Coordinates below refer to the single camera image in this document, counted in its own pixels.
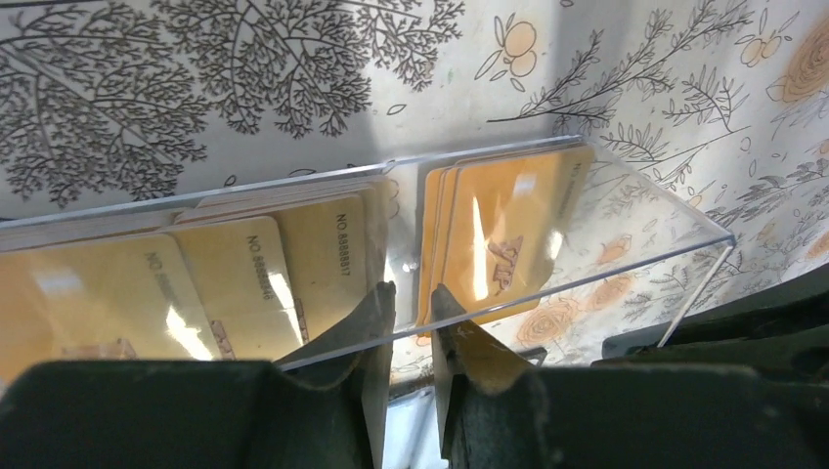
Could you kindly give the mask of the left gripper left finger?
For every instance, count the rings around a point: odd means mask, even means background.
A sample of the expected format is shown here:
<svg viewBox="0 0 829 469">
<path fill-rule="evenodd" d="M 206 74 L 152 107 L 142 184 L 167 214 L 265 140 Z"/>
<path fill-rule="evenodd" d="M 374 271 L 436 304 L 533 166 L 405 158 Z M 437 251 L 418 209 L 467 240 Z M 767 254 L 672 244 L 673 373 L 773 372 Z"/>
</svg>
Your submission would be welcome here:
<svg viewBox="0 0 829 469">
<path fill-rule="evenodd" d="M 277 362 L 54 361 L 1 400 L 5 468 L 378 468 L 396 287 Z"/>
</svg>

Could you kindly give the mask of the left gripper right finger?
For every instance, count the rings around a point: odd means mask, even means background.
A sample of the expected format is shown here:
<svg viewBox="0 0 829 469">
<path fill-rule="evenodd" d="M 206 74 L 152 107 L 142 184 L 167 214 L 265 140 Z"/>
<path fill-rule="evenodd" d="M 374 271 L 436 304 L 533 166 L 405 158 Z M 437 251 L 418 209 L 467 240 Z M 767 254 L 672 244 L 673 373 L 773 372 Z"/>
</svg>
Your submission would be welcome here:
<svg viewBox="0 0 829 469">
<path fill-rule="evenodd" d="M 445 286 L 432 338 L 440 450 L 453 468 L 824 468 L 828 380 L 748 366 L 530 364 Z"/>
</svg>

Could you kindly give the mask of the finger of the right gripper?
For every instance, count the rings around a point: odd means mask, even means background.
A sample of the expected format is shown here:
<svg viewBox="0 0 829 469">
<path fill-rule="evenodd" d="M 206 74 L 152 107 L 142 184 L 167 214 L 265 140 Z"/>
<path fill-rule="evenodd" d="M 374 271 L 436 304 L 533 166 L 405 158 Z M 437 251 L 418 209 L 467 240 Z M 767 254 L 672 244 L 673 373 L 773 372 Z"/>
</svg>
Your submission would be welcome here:
<svg viewBox="0 0 829 469">
<path fill-rule="evenodd" d="M 652 326 L 613 336 L 594 365 L 748 366 L 775 380 L 828 380 L 828 267 L 682 320 L 663 346 Z"/>
</svg>

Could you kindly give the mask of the clear plastic card box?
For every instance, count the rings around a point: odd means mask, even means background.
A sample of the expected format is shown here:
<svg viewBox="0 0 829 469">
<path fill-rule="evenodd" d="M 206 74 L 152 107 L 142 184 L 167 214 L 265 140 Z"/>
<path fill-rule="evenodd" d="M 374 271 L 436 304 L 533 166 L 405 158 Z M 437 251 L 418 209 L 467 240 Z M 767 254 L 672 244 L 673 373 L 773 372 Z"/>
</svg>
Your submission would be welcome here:
<svg viewBox="0 0 829 469">
<path fill-rule="evenodd" d="M 568 333 L 576 327 L 578 317 L 584 312 L 612 311 L 650 273 L 665 274 L 678 281 L 680 293 L 670 303 L 669 315 L 672 319 L 681 318 L 733 248 L 733 235 L 675 194 L 659 187 L 651 178 L 639 174 L 609 149 L 582 136 L 395 158 L 368 166 L 299 174 L 237 188 L 5 221 L 1 232 L 5 228 L 53 221 L 194 206 L 214 195 L 380 177 L 396 193 L 396 208 L 386 217 L 383 274 L 373 286 L 391 282 L 396 287 L 394 326 L 380 337 L 380 342 L 394 344 L 408 337 L 425 342 L 435 330 L 445 326 L 445 322 L 438 318 L 424 326 L 416 324 L 426 174 L 472 157 L 580 145 L 594 149 L 594 163 L 556 258 L 553 275 L 536 295 L 539 305 L 483 325 L 516 329 L 536 311 L 550 310 L 552 300 L 559 298 L 560 304 L 554 309 L 558 320 L 547 320 L 546 331 L 548 334 Z"/>
</svg>

